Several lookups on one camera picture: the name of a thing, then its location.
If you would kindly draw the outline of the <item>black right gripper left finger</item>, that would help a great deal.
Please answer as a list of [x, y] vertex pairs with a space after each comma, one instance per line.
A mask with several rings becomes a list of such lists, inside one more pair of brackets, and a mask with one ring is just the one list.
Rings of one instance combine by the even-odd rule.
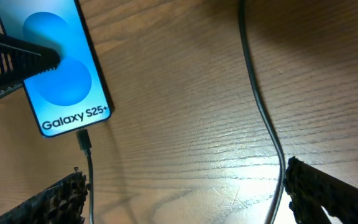
[[0, 224], [84, 224], [82, 216], [91, 189], [75, 171], [0, 216]]

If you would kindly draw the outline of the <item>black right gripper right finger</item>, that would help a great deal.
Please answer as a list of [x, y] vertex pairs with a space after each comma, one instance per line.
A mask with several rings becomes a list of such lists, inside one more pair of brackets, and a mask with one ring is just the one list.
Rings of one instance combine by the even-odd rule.
[[331, 216], [358, 224], [358, 188], [295, 157], [288, 160], [283, 186], [297, 223], [329, 223]]

